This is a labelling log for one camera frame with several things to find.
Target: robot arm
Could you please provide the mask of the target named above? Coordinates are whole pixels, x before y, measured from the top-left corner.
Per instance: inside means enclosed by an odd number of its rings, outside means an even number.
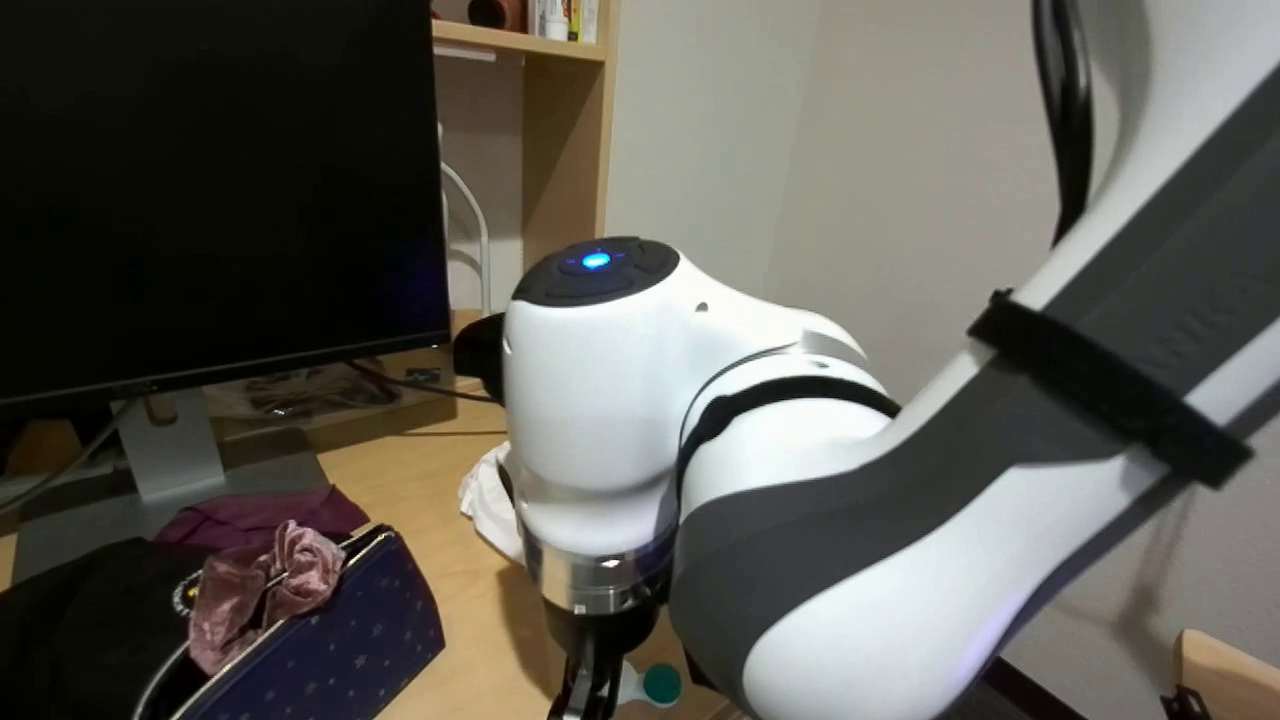
[[[1280,398],[1280,14],[1129,7],[1149,14],[1149,105],[1012,303],[1248,436]],[[847,334],[664,243],[547,258],[503,341],[515,514],[567,645],[567,713],[595,686],[610,703],[619,653],[667,603],[687,657],[756,716],[935,716],[1197,481],[1159,415],[1125,426],[1125,383],[1082,406],[1012,347],[967,343],[894,415]]]

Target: wooden shelf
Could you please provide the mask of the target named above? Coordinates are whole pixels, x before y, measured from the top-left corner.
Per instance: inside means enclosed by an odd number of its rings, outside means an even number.
[[[431,22],[435,44],[486,49],[486,53],[513,53],[513,56],[547,56],[547,62],[578,62],[578,65],[605,65],[601,44],[561,44],[525,31],[478,29],[456,22]]]

